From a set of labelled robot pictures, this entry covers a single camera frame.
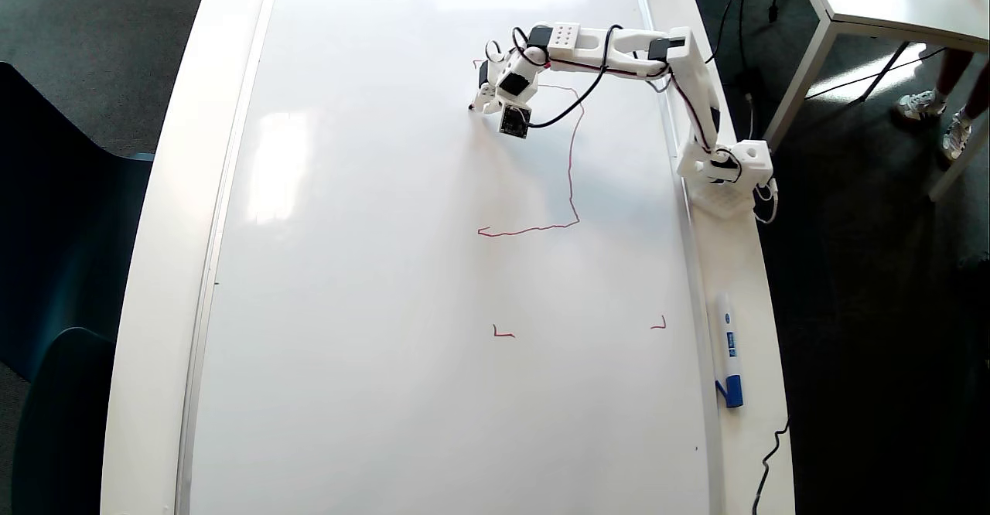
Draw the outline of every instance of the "desk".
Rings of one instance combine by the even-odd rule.
[[[988,0],[810,0],[819,24],[787,88],[764,139],[771,149],[781,144],[804,97],[839,33],[886,37],[901,42],[931,43],[951,49],[987,53],[990,36]],[[860,99],[865,99],[869,90]],[[987,121],[970,138],[963,155],[931,188],[937,200],[987,142]]]
[[[202,0],[183,66],[166,115],[148,197],[131,260],[121,314],[114,380],[104,448],[103,513],[176,512],[176,474],[187,409],[194,329],[209,313],[206,264],[219,243],[218,203],[230,143],[240,137],[241,88],[250,88],[259,46],[252,39],[264,0]],[[692,0],[650,0],[655,19],[687,25],[702,35]],[[671,26],[657,25],[658,29]],[[707,39],[698,37],[701,46]],[[717,72],[712,70],[715,84]],[[722,107],[724,97],[719,95]],[[678,126],[686,124],[686,114]],[[724,135],[732,134],[728,124]],[[708,304],[728,291],[736,304],[746,406],[717,407],[714,389],[706,404],[717,418],[720,452],[710,463],[710,481],[726,513],[747,513],[773,445],[773,431],[786,421],[783,379],[763,257],[752,219],[724,223],[692,211],[692,240]],[[721,339],[721,336],[700,336]],[[786,436],[771,459],[760,507],[767,513],[794,511],[790,448]]]

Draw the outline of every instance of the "white robotic arm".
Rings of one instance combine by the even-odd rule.
[[[517,32],[522,31],[515,29],[514,43]],[[495,54],[486,47],[487,60],[481,64],[478,92],[469,109],[501,112],[499,131],[526,138],[529,128],[554,124],[583,101],[605,74],[647,81],[671,76],[671,86],[683,98],[693,128],[678,155],[678,174],[688,182],[692,200],[729,218],[753,208],[754,187],[777,198],[766,142],[718,144],[718,99],[689,28],[664,33],[556,22],[533,26],[524,46],[515,44],[509,53],[495,47]],[[527,102],[537,93],[537,77],[545,69],[597,73],[598,78],[565,112],[545,123],[533,123]]]

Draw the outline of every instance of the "chair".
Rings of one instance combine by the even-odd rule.
[[[151,168],[93,144],[0,63],[0,361],[21,377],[63,328],[116,339]]]
[[[61,332],[31,383],[14,445],[14,515],[99,513],[114,344]]]

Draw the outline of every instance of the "whiteboard marker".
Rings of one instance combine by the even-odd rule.
[[[725,398],[725,405],[733,409],[743,405],[743,378],[739,375],[739,350],[736,349],[736,321],[732,318],[729,307],[729,296],[719,293],[715,297],[715,314],[719,321],[719,329],[725,334],[725,387],[721,381],[715,381],[715,388]]]

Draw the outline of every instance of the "sneaker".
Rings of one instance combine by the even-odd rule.
[[[920,94],[902,96],[894,104],[894,113],[902,121],[920,123],[937,119],[945,111],[945,103],[938,103],[934,92],[927,90]]]
[[[966,141],[969,139],[969,132],[972,131],[972,121],[962,119],[961,111],[952,115],[952,123],[945,128],[945,134],[941,135],[941,145],[938,151],[945,159],[945,162],[952,164],[963,149],[966,149]]]

